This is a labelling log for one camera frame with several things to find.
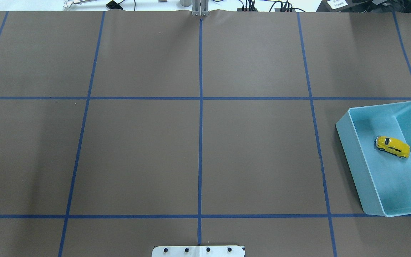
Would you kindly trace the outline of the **yellow beetle toy car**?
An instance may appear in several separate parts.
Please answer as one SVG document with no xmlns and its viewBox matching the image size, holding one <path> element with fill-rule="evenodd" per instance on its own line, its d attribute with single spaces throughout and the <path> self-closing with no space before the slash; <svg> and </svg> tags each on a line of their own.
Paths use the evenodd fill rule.
<svg viewBox="0 0 411 257">
<path fill-rule="evenodd" d="M 397 138 L 378 136 L 375 139 L 375 147 L 377 150 L 392 154 L 401 159 L 406 159 L 410 156 L 410 146 Z"/>
</svg>

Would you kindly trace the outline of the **light blue plastic bin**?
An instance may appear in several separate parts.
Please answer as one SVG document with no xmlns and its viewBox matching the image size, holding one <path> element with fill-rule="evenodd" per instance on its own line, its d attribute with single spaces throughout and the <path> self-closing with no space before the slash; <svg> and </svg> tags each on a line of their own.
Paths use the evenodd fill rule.
<svg viewBox="0 0 411 257">
<path fill-rule="evenodd" d="M 350 108 L 336 130 L 364 213 L 411 214 L 411 149 L 401 159 L 375 145 L 378 136 L 385 136 L 411 148 L 411 101 Z"/>
</svg>

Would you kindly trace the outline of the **aluminium frame post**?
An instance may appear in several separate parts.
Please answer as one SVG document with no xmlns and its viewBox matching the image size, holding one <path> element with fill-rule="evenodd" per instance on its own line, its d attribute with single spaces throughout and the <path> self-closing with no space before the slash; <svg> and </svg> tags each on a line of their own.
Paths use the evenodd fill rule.
<svg viewBox="0 0 411 257">
<path fill-rule="evenodd" d="M 209 16 L 209 0 L 192 0 L 192 16 Z"/>
</svg>

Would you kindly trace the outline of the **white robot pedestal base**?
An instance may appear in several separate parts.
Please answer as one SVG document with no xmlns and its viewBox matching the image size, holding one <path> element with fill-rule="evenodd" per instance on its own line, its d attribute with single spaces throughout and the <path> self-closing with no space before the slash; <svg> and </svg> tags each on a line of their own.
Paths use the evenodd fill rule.
<svg viewBox="0 0 411 257">
<path fill-rule="evenodd" d="M 152 257 L 245 257 L 244 246 L 158 246 L 152 250 Z"/>
</svg>

